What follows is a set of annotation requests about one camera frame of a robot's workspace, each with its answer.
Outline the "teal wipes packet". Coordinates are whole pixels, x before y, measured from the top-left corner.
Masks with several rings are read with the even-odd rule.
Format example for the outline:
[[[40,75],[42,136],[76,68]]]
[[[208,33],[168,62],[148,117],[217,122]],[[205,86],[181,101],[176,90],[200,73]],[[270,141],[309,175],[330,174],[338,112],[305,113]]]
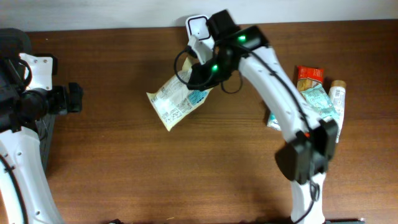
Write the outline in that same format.
[[[309,88],[301,92],[307,103],[320,115],[320,117],[329,121],[334,119],[339,120],[338,113],[330,100],[330,97],[326,94],[326,91],[321,84]]]

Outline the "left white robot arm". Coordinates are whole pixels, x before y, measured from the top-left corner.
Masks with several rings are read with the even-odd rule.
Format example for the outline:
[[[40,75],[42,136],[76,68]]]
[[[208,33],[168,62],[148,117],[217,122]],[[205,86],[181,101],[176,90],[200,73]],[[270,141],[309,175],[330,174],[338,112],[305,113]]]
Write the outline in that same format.
[[[63,223],[40,156],[37,121],[79,113],[83,89],[54,86],[52,54],[1,57],[1,196],[9,223]]]

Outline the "orange spaghetti packet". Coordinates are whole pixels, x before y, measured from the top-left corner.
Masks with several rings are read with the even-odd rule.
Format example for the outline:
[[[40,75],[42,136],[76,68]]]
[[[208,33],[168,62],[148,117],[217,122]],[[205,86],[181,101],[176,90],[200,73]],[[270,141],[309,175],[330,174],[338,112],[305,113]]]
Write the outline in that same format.
[[[317,85],[322,85],[324,81],[324,69],[297,66],[297,89],[305,91]]]

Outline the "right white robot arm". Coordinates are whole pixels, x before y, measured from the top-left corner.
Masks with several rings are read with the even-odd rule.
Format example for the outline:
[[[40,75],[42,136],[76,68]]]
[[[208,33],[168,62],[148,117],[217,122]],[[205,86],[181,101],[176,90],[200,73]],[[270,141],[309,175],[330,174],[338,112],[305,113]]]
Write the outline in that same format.
[[[292,223],[326,223],[323,183],[335,155],[338,125],[324,121],[305,101],[281,67],[275,50],[258,26],[240,28],[227,10],[186,21],[185,52],[198,59],[186,86],[207,90],[238,71],[275,115],[285,145],[275,154],[281,173],[290,181]]]

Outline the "cream snack bag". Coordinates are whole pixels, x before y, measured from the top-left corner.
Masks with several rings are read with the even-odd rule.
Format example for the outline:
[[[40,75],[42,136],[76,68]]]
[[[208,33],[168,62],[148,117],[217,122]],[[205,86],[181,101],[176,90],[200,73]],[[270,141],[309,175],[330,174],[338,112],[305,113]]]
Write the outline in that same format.
[[[161,122],[170,131],[184,117],[204,104],[211,90],[189,90],[173,75],[157,92],[146,94]]]

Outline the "white tube with tan cap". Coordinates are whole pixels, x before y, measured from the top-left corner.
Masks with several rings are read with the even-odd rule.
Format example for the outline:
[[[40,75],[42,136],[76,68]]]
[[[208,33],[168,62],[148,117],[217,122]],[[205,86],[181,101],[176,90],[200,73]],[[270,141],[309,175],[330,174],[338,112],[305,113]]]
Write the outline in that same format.
[[[343,80],[332,81],[328,95],[338,114],[338,119],[336,120],[336,122],[338,123],[338,134],[336,137],[336,143],[338,143],[345,116],[346,82],[344,82]]]

